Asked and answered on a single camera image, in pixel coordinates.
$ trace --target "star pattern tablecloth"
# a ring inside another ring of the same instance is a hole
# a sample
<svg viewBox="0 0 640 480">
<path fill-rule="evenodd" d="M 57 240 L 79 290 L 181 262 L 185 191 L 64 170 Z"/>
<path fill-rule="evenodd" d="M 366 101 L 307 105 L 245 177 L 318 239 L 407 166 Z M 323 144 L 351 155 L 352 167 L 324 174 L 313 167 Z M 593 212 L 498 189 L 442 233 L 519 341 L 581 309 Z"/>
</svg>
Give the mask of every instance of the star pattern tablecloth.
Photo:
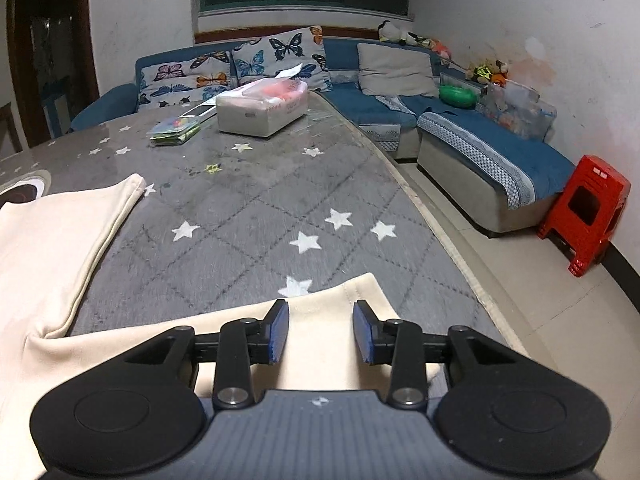
<svg viewBox="0 0 640 480">
<path fill-rule="evenodd" d="M 503 341 L 384 161 L 324 99 L 309 103 L 269 139 L 222 134 L 213 118 L 182 146 L 152 148 L 146 132 L 183 111 L 160 108 L 0 162 L 0 183 L 37 163 L 49 192 L 131 173 L 146 180 L 70 333 L 306 294 L 372 272 L 398 314 L 426 332 L 464 324 Z"/>
</svg>

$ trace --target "tiled floor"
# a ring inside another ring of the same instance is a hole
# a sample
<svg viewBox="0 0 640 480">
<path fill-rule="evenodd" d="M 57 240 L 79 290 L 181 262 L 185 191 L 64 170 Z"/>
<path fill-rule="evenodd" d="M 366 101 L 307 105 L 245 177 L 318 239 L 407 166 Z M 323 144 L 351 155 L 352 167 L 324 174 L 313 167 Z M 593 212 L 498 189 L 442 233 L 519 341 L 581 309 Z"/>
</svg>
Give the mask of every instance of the tiled floor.
<svg viewBox="0 0 640 480">
<path fill-rule="evenodd" d="M 596 392 L 613 431 L 596 471 L 640 478 L 640 314 L 602 267 L 582 278 L 535 232 L 489 240 L 415 164 L 401 173 L 421 195 L 530 355 Z"/>
</svg>

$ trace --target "green toy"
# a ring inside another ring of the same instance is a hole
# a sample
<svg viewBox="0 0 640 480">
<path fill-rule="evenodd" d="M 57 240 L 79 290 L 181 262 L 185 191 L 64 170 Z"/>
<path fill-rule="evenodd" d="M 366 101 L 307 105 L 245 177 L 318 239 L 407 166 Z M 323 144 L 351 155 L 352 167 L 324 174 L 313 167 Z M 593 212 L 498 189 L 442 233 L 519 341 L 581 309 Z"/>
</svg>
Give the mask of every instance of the green toy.
<svg viewBox="0 0 640 480">
<path fill-rule="evenodd" d="M 476 106 L 476 93 L 469 88 L 440 86 L 440 100 L 456 108 L 473 108 Z"/>
</svg>

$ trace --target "red plastic stool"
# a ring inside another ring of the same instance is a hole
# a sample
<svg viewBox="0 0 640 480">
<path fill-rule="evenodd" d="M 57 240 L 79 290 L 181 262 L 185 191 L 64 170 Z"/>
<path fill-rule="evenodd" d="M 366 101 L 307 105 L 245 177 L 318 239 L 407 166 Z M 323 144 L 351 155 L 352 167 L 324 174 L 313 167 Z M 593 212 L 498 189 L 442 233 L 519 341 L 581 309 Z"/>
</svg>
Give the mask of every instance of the red plastic stool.
<svg viewBox="0 0 640 480">
<path fill-rule="evenodd" d="M 574 250 L 569 270 L 582 276 L 609 245 L 631 183 L 599 156 L 585 155 L 564 192 L 540 224 L 538 236 L 555 230 Z"/>
</svg>

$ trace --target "butterfly print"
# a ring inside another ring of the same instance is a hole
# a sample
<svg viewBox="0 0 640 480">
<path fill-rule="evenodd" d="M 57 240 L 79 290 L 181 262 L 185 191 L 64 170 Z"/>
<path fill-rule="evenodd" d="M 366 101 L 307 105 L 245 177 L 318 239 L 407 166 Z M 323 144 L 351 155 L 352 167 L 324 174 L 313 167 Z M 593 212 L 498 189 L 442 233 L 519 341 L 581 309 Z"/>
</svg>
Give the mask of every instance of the butterfly print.
<svg viewBox="0 0 640 480">
<path fill-rule="evenodd" d="M 242 59 L 236 59 L 236 68 L 238 69 L 238 73 L 240 77 L 247 77 L 249 75 L 262 75 L 264 74 L 264 51 L 259 50 L 255 53 L 254 58 L 251 60 L 251 63 L 247 63 Z"/>
<path fill-rule="evenodd" d="M 196 88 L 202 88 L 203 86 L 227 86 L 226 74 L 224 72 L 218 72 L 216 75 L 211 74 L 210 77 L 199 75 L 196 78 Z"/>
<path fill-rule="evenodd" d="M 204 90 L 202 91 L 202 99 L 211 99 L 213 96 L 216 96 L 220 92 L 224 92 L 225 90 L 226 86 L 205 86 Z"/>
<path fill-rule="evenodd" d="M 322 45 L 322 28 L 320 28 L 320 27 L 309 27 L 309 30 L 311 31 L 311 34 L 314 37 L 314 43 L 316 45 Z"/>
<path fill-rule="evenodd" d="M 302 32 L 297 33 L 293 38 L 291 38 L 288 45 L 285 45 L 275 38 L 270 38 L 269 43 L 271 43 L 278 61 L 282 61 L 287 52 L 295 54 L 298 57 L 303 56 L 302 47 L 300 46 L 300 43 L 302 43 Z"/>
<path fill-rule="evenodd" d="M 226 52 L 209 52 L 208 54 L 204 54 L 203 56 L 198 56 L 196 59 L 193 60 L 193 63 L 191 63 L 191 68 L 197 68 L 199 67 L 201 64 L 203 64 L 207 59 L 217 59 L 218 61 L 222 61 L 223 63 L 231 63 L 231 60 L 229 59 L 229 54 Z"/>
<path fill-rule="evenodd" d="M 320 54 L 312 54 L 311 57 L 318 62 L 318 65 L 320 65 L 320 70 L 322 70 L 323 72 L 329 72 L 326 69 L 326 59 L 324 58 L 324 56 L 321 56 Z"/>
<path fill-rule="evenodd" d="M 154 81 L 161 81 L 170 77 L 184 77 L 182 63 L 160 65 Z"/>
<path fill-rule="evenodd" d="M 258 38 L 257 40 L 245 41 L 244 43 L 241 43 L 241 44 L 239 44 L 239 45 L 236 45 L 236 46 L 234 47 L 234 50 L 235 50 L 236 52 L 238 52 L 238 51 L 239 51 L 242 47 L 244 47 L 245 45 L 257 45 L 258 43 L 260 43 L 260 40 L 261 40 L 261 39 L 262 39 L 262 38 Z"/>
<path fill-rule="evenodd" d="M 193 90 L 193 88 L 190 88 L 182 84 L 166 85 L 166 86 L 161 86 L 158 90 L 153 92 L 151 94 L 151 97 L 158 97 L 165 94 L 171 94 L 173 92 L 185 92 L 187 90 Z"/>
<path fill-rule="evenodd" d="M 316 66 L 313 63 L 309 63 L 308 65 L 303 66 L 292 79 L 309 79 L 316 69 Z"/>
</svg>

